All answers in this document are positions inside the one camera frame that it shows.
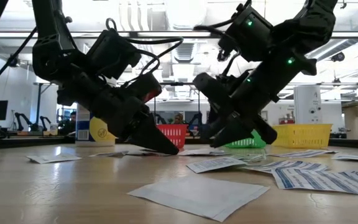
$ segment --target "plastic basket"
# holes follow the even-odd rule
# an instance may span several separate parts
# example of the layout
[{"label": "plastic basket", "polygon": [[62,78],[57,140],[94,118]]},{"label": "plastic basket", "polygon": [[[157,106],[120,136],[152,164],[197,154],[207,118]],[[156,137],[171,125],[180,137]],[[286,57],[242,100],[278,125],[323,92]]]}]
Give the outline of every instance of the plastic basket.
[{"label": "plastic basket", "polygon": [[228,148],[264,148],[266,146],[266,142],[262,140],[260,135],[256,130],[253,130],[251,134],[254,138],[247,138],[239,141],[232,142],[227,144],[226,147]]},{"label": "plastic basket", "polygon": [[157,127],[177,148],[185,146],[187,124],[158,124]]},{"label": "plastic basket", "polygon": [[322,148],[328,146],[332,124],[282,124],[274,126],[277,139],[273,146]]}]

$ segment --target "yellow basket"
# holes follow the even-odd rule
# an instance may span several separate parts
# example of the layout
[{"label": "yellow basket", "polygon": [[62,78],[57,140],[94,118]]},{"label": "yellow basket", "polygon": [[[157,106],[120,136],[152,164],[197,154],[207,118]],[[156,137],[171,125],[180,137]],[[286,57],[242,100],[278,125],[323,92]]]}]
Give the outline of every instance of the yellow basket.
[{"label": "yellow basket", "polygon": [[273,146],[322,148],[328,146],[332,124],[282,124],[274,126],[277,139]]}]

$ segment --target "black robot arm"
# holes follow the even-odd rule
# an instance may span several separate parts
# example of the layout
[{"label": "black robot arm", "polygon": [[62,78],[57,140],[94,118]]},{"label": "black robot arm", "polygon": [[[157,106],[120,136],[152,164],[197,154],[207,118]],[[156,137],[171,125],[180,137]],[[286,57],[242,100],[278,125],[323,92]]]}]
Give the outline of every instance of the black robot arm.
[{"label": "black robot arm", "polygon": [[22,117],[24,119],[25,123],[29,126],[31,131],[38,131],[38,124],[31,123],[31,121],[27,118],[27,116],[24,113],[16,112],[15,117],[16,117],[16,120],[17,120],[17,125],[18,125],[17,130],[18,131],[23,131],[23,129],[24,129],[20,117]]},{"label": "black robot arm", "polygon": [[44,117],[44,116],[40,116],[40,120],[41,120],[41,123],[42,123],[42,130],[43,131],[48,131],[47,126],[45,125],[45,120],[50,124],[49,118]]},{"label": "black robot arm", "polygon": [[[218,60],[225,60],[233,50],[248,62],[261,61],[253,71],[240,77],[226,74],[212,78],[199,74],[194,84],[208,97],[217,119],[203,131],[202,138],[214,138],[214,146],[252,138],[256,129],[271,144],[277,133],[259,112],[300,72],[316,75],[316,60],[305,54],[326,44],[333,33],[337,0],[307,0],[295,18],[273,26],[251,6],[248,0],[237,7],[230,27],[219,41]],[[195,27],[219,33],[217,26]]]},{"label": "black robot arm", "polygon": [[129,143],[177,154],[145,105],[162,91],[152,72],[122,87],[106,82],[106,78],[118,79],[128,65],[134,67],[145,52],[119,36],[116,29],[108,29],[83,54],[68,30],[66,23],[71,19],[64,16],[61,0],[33,0],[32,4],[39,34],[33,47],[34,72],[59,85],[58,103],[79,103],[102,119],[110,133]]}]

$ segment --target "red plastic basket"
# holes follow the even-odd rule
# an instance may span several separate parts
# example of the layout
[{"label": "red plastic basket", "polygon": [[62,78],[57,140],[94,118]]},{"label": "red plastic basket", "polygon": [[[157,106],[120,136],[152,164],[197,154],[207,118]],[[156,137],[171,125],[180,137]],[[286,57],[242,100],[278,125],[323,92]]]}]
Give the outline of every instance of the red plastic basket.
[{"label": "red plastic basket", "polygon": [[185,146],[187,124],[158,124],[157,127],[178,149]]}]

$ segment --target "wooden table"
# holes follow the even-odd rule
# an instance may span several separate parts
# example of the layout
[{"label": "wooden table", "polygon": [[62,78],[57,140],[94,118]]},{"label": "wooden table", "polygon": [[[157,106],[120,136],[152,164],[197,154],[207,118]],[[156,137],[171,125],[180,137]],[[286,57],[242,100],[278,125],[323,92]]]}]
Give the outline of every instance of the wooden table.
[{"label": "wooden table", "polygon": [[[200,147],[207,146],[186,146],[188,149]],[[136,147],[115,148],[116,151],[128,149]],[[358,153],[356,149],[332,149]],[[358,223],[358,195],[278,190],[268,174],[246,170],[195,174],[185,166],[207,159],[205,157],[88,157],[113,150],[74,145],[1,149],[0,224],[218,223],[126,194],[146,184],[186,175],[271,187],[266,194],[234,212],[225,223]],[[268,151],[284,153],[293,149],[268,148]],[[40,165],[24,157],[61,152],[83,159]],[[358,162],[334,161],[330,157],[326,154],[300,160],[326,164],[335,171],[358,169]]]}]

